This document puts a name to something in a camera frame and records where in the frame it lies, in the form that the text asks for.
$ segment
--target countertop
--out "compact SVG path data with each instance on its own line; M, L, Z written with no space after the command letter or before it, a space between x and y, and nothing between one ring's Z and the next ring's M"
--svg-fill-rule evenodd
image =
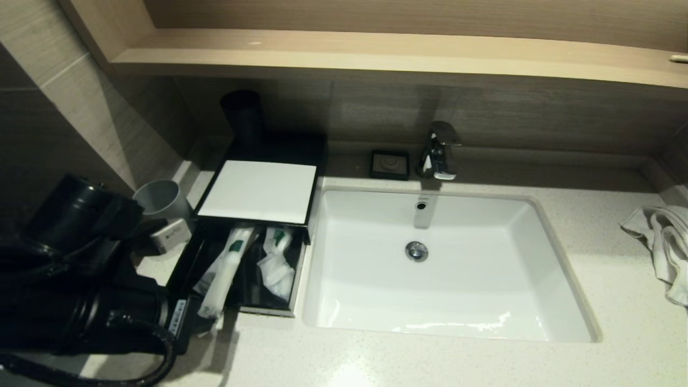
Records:
M328 169L324 188L395 191L418 181L361 178L346 157ZM212 173L203 171L192 204ZM599 342L525 342L312 328L301 319L305 255L296 318L240 313L233 331L194 338L163 386L686 386L687 314L664 297L649 251L619 228L633 209L663 201L635 171L462 163L441 191L528 196L544 210L563 247ZM139 273L166 281L181 249L147 258ZM152 355L93 355L83 376L141 376Z

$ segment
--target label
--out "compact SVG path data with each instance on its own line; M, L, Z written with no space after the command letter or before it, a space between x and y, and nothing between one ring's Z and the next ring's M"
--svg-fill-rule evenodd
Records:
M178 300L177 306L174 307L174 313L172 313L172 320L170 320L170 326L167 329L172 332L175 337L179 331L179 327L182 325L182 317L184 317L184 310L186 310L186 300Z

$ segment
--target undermount sink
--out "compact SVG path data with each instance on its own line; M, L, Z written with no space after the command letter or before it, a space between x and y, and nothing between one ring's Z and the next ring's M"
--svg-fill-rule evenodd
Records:
M419 211L429 215L427 229L417 228ZM317 227L309 326L596 341L563 256L528 200L329 190ZM413 260L410 242L424 246L427 259Z

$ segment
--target chrome faucet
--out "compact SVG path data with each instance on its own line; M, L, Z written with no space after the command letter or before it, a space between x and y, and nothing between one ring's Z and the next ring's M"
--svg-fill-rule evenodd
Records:
M416 165L416 173L421 178L453 180L456 177L456 164L451 148L459 145L461 138L451 124L433 122L425 137L425 147Z

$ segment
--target black soap dish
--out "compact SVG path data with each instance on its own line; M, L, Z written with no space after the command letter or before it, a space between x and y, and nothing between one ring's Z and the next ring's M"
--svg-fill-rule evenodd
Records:
M408 180L408 152L374 150L370 161L370 177L374 179Z

